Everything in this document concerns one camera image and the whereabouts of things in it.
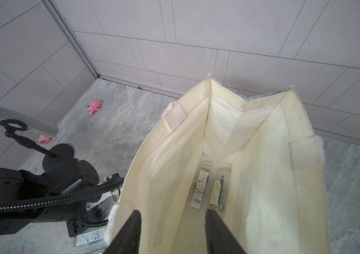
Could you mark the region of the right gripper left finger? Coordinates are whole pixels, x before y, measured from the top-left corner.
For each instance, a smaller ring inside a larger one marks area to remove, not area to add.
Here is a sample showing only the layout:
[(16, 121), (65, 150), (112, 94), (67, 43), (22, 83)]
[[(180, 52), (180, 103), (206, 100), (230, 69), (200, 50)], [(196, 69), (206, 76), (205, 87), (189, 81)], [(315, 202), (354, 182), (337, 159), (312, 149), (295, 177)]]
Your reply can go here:
[(104, 254), (138, 254), (141, 232), (142, 216), (138, 210), (134, 210)]

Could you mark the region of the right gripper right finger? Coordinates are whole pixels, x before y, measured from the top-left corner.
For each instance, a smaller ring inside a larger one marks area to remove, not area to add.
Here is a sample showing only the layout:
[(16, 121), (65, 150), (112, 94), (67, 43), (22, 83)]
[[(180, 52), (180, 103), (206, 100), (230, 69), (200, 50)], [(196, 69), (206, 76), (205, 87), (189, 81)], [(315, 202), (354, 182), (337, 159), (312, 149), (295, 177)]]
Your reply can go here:
[(246, 254), (215, 210), (207, 209), (204, 228), (208, 254)]

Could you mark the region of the compass set grey label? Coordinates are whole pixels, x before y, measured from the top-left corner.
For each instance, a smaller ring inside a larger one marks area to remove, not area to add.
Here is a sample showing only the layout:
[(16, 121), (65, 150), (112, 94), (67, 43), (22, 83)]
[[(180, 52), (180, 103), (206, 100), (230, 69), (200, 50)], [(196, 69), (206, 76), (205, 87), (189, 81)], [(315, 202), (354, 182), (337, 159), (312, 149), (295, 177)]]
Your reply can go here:
[(106, 215), (108, 215), (112, 207), (119, 201), (122, 187), (118, 187), (113, 191), (103, 193), (102, 195), (89, 198), (86, 202), (84, 213), (96, 212), (101, 209)]

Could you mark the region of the compass set gold label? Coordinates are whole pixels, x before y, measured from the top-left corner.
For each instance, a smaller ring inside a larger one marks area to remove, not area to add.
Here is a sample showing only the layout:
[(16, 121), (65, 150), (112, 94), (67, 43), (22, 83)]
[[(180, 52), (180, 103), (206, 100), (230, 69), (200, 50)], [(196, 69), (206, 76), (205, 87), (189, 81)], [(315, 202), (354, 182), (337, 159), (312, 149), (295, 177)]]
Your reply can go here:
[(227, 202), (228, 189), (230, 186), (231, 167), (222, 166), (213, 172), (209, 185), (208, 207), (214, 209), (218, 215), (223, 216)]

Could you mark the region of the compass set clear case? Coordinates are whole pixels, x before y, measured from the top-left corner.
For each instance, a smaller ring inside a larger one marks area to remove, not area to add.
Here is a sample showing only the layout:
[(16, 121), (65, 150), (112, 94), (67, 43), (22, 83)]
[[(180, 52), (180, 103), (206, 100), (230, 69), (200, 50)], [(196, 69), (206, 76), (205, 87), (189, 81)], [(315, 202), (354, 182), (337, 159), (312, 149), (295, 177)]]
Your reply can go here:
[(199, 210), (203, 201), (205, 188), (212, 171), (212, 162), (203, 160), (198, 165), (187, 202), (190, 207)]

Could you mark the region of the cream canvas tote bag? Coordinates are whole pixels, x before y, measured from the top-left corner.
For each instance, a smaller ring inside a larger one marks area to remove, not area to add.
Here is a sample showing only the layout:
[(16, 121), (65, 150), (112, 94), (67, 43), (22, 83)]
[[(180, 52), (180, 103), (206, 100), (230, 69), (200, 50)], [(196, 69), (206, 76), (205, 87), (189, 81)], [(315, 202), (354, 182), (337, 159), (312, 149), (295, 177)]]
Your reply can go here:
[[(188, 195), (212, 162), (199, 210)], [(109, 245), (134, 210), (140, 254), (207, 254), (216, 169), (231, 167), (220, 218), (247, 254), (328, 254), (323, 141), (294, 88), (246, 98), (207, 77), (169, 104), (138, 150), (109, 215)]]

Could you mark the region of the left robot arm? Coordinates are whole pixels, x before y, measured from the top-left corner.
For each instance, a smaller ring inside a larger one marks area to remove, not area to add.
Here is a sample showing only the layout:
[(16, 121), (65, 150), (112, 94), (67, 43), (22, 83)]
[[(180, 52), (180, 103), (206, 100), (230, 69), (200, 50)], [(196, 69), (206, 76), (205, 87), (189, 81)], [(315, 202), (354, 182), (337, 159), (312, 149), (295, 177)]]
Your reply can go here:
[(41, 175), (0, 168), (0, 236), (13, 235), (30, 223), (65, 222), (71, 238), (105, 226), (102, 196), (123, 183), (119, 174), (100, 183), (95, 168), (75, 158)]

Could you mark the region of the compass set lower grey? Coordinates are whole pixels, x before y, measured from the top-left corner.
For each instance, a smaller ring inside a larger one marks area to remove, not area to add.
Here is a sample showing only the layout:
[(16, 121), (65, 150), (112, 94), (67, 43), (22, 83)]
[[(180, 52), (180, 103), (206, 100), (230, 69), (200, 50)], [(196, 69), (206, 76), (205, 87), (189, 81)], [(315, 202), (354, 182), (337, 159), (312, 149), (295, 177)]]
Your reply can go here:
[(104, 242), (106, 229), (96, 228), (92, 231), (82, 233), (73, 240), (74, 248), (85, 248)]

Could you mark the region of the black microphone stand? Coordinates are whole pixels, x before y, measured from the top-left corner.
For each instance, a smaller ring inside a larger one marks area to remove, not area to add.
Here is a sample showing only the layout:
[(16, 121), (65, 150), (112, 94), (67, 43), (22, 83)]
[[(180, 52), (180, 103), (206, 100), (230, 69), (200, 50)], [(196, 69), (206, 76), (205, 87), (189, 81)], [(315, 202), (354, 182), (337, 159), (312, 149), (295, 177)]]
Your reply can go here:
[(15, 134), (16, 131), (28, 130), (27, 125), (22, 121), (7, 119), (0, 121), (0, 125), (5, 128), (5, 135), (7, 137), (14, 139), (25, 148), (34, 149), (45, 155), (42, 166), (46, 172), (57, 168), (63, 161), (74, 157), (74, 149), (68, 144), (59, 144), (54, 146), (51, 150), (47, 150), (37, 145), (33, 140)]

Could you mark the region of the pink eraser block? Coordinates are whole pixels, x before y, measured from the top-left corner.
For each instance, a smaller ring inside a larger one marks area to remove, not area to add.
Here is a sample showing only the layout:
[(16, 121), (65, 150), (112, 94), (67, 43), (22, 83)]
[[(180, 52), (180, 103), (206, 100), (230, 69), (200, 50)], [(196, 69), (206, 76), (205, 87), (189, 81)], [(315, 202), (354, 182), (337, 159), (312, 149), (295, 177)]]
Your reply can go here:
[(39, 141), (40, 144), (46, 145), (46, 144), (51, 143), (52, 139), (53, 138), (51, 138), (51, 137), (48, 137), (48, 136), (45, 136), (45, 135), (40, 135), (38, 141)]

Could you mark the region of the pink pig toy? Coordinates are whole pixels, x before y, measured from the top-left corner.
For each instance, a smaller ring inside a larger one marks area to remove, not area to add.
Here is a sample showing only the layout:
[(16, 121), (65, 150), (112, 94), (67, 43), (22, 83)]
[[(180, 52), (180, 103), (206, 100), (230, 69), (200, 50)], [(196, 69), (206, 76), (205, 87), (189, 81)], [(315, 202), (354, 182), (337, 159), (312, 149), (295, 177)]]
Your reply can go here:
[(93, 115), (95, 112), (101, 110), (101, 102), (99, 100), (93, 100), (93, 102), (88, 106), (88, 113)]

